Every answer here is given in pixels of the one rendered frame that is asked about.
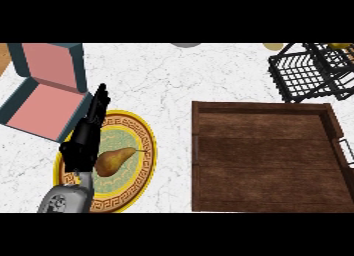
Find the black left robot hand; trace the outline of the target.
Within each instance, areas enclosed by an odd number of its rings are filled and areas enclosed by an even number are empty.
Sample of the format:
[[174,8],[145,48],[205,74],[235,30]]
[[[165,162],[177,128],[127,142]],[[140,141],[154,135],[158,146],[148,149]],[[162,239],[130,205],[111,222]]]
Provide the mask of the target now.
[[71,140],[59,147],[66,172],[92,172],[97,160],[100,128],[111,102],[106,84],[99,85],[87,116],[78,121]]

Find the brown wooden tray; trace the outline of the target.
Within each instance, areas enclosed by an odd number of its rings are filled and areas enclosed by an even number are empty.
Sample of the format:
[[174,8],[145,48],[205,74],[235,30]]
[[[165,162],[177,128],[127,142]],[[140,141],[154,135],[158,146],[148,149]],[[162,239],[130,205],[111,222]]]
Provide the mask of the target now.
[[192,103],[192,209],[354,213],[332,106]]

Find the brown pear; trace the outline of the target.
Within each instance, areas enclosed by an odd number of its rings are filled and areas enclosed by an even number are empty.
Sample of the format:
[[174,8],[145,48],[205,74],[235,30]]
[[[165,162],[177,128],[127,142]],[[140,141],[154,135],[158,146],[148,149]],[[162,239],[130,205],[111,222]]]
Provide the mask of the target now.
[[134,155],[136,152],[137,150],[133,147],[127,147],[115,151],[106,151],[105,153],[102,153],[95,165],[99,176],[112,176],[118,172],[124,162]]

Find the yellow patterned round plate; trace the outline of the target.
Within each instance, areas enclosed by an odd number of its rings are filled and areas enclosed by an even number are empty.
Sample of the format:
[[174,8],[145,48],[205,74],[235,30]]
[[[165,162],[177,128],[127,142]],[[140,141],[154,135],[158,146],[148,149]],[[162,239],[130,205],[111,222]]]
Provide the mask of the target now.
[[93,172],[92,213],[124,211],[142,196],[157,166],[157,140],[149,124],[126,110],[109,110],[100,132],[99,153],[134,149],[109,177]]

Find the open pink and teal box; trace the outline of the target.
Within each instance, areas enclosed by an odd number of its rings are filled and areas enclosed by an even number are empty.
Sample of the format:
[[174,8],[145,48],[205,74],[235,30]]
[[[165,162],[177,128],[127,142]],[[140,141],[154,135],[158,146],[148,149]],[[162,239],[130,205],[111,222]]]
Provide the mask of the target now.
[[0,124],[58,143],[87,114],[81,43],[9,43],[16,73],[25,78],[0,106]]

